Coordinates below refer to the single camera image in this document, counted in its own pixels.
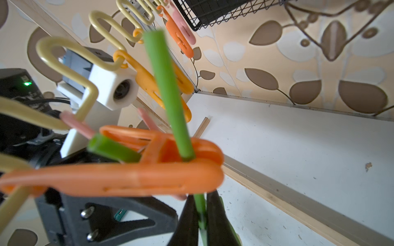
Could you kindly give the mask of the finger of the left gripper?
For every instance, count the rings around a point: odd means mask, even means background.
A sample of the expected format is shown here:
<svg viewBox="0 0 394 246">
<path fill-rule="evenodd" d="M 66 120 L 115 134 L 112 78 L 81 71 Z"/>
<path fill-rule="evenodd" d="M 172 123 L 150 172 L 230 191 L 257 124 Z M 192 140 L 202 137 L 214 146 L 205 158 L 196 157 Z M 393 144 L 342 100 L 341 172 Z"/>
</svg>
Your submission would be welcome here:
<svg viewBox="0 0 394 246">
<path fill-rule="evenodd" d="M 178 224 L 176 211 L 153 197 L 72 197 L 50 188 L 35 202 L 56 246 L 118 246 Z"/>
</svg>

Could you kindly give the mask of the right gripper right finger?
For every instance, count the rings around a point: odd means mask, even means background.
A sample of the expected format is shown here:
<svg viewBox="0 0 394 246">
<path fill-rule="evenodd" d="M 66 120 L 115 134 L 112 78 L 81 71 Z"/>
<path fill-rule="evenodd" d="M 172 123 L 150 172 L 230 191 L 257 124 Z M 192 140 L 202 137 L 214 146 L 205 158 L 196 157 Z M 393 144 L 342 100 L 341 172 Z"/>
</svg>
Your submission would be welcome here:
<svg viewBox="0 0 394 246">
<path fill-rule="evenodd" d="M 207 244 L 209 246 L 240 246 L 217 190 L 207 194 Z"/>
</svg>

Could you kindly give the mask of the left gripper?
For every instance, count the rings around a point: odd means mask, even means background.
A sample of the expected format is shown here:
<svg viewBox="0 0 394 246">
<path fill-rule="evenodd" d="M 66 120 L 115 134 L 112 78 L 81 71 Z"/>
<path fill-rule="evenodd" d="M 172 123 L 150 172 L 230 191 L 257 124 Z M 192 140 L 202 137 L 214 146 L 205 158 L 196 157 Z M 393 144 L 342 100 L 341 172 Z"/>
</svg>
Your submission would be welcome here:
<svg viewBox="0 0 394 246">
<path fill-rule="evenodd" d="M 1 96 L 15 99 L 35 106 L 51 117 L 59 117 L 60 112 L 51 109 L 37 85 L 25 69 L 1 69 Z M 102 158 L 81 149 L 67 157 L 61 157 L 60 149 L 65 143 L 66 134 L 35 126 L 11 116 L 1 114 L 1 153 L 21 158 L 32 167 L 29 170 L 16 170 L 1 179 L 4 183 L 16 177 L 17 184 L 34 187 L 34 195 L 41 195 L 53 187 L 55 179 L 66 173 L 62 185 L 71 182 L 71 175 L 77 172 L 76 165 L 98 165 Z"/>
</svg>

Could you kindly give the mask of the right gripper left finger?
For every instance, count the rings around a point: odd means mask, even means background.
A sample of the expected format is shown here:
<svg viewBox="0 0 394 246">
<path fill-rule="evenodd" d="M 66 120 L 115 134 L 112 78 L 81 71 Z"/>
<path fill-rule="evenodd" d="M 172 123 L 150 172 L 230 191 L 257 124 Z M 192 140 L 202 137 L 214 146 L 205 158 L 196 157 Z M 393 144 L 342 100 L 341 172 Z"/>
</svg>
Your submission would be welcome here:
<svg viewBox="0 0 394 246">
<path fill-rule="evenodd" d="M 167 246 L 197 246 L 199 241 L 199 214 L 193 195 L 189 195 L 176 230 Z"/>
</svg>

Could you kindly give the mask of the cream clothes hanger with clips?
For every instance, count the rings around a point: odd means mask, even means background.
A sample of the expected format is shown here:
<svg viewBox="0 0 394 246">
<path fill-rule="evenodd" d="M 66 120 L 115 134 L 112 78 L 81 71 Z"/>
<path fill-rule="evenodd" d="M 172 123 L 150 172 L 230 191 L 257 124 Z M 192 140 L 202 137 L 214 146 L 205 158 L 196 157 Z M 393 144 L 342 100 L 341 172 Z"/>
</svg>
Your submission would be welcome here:
<svg viewBox="0 0 394 246">
<path fill-rule="evenodd" d="M 100 11 L 91 12 L 89 18 L 93 27 L 102 36 L 118 46 L 118 51 L 113 57 L 114 64 L 103 62 L 86 48 L 65 38 L 48 37 L 37 44 L 38 55 L 44 63 L 60 74 L 79 82 L 87 89 L 87 97 L 79 111 L 76 114 L 71 114 L 69 121 L 58 120 L 19 101 L 2 97 L 2 114 L 46 129 L 64 130 L 70 128 L 77 129 L 81 133 L 88 131 L 88 126 L 84 124 L 84 118 L 90 112 L 99 91 L 91 81 L 60 63 L 52 55 L 52 49 L 56 46 L 65 47 L 105 70 L 116 71 L 121 68 L 126 69 L 129 65 L 135 65 L 136 61 L 127 53 L 125 47 L 107 32 L 98 21 L 104 19 L 124 37 L 133 42 L 144 42 L 143 35 L 145 34 L 139 29 L 136 29 L 133 34 L 129 34 L 113 18 Z M 159 92 L 156 79 L 154 78 L 151 82 L 153 90 Z M 66 173 L 62 173 L 59 178 L 55 179 L 53 188 L 68 195 L 82 197 L 147 197 L 150 195 L 188 194 L 189 191 L 193 190 L 194 185 L 187 182 L 185 178 L 178 177 L 180 172 L 185 169 L 180 166 L 182 160 L 177 153 L 173 133 L 103 126 L 99 134 L 138 152 L 141 154 L 140 161 L 138 163 L 122 163 L 114 160 L 114 163 L 111 164 L 76 165 L 77 172 L 71 175 L 71 182 L 65 186 L 62 185 L 63 179 L 66 177 Z M 210 141 L 191 137 L 190 139 L 197 158 L 210 160 L 216 165 L 215 171 L 210 171 L 208 176 L 200 183 L 204 194 L 213 192 L 224 180 L 222 170 L 223 152 Z M 6 178 L 13 171 L 29 169 L 31 168 L 26 161 L 6 154 L 1 155 L 1 171 L 3 172 L 1 179 Z M 10 177 L 4 183 L 1 183 L 1 190 L 8 195 L 8 199 L 1 205 L 1 228 L 5 228 L 26 199 L 34 195 L 34 187 L 17 184 L 17 182 L 16 177 Z"/>
</svg>

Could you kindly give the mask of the white tulip flower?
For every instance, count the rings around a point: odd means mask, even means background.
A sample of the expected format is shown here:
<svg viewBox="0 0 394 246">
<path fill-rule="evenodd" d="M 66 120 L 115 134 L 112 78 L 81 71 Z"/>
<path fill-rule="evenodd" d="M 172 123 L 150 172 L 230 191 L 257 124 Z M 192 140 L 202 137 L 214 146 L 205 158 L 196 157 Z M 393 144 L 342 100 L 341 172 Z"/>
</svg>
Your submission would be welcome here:
<svg viewBox="0 0 394 246">
<path fill-rule="evenodd" d="M 216 165 L 210 160 L 197 158 L 193 149 L 164 32 L 162 30 L 150 31 L 143 35 L 143 39 L 158 84 L 160 97 L 171 125 L 177 153 L 182 160 L 180 166 L 185 169 L 180 172 L 178 177 L 185 178 L 187 182 L 194 185 L 188 195 L 194 196 L 199 214 L 199 240 L 206 246 L 207 208 L 200 183 L 210 171 L 215 171 Z"/>
<path fill-rule="evenodd" d="M 87 150 L 122 163 L 138 163 L 141 154 L 101 134 L 92 137 L 87 145 Z"/>
</svg>

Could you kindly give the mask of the wooden drying rack frame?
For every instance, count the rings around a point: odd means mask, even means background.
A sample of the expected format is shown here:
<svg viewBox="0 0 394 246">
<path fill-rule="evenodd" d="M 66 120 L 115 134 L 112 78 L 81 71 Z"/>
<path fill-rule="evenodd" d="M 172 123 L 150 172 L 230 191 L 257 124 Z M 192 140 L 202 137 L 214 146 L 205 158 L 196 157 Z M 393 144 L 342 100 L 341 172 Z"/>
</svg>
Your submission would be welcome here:
<svg viewBox="0 0 394 246">
<path fill-rule="evenodd" d="M 394 243 L 394 3 L 288 1 L 193 31 L 172 1 L 11 1 L 22 27 L 113 54 L 91 12 L 187 38 L 189 131 L 225 153 L 220 192 L 246 246 Z M 149 67 L 142 42 L 98 22 Z"/>
</svg>

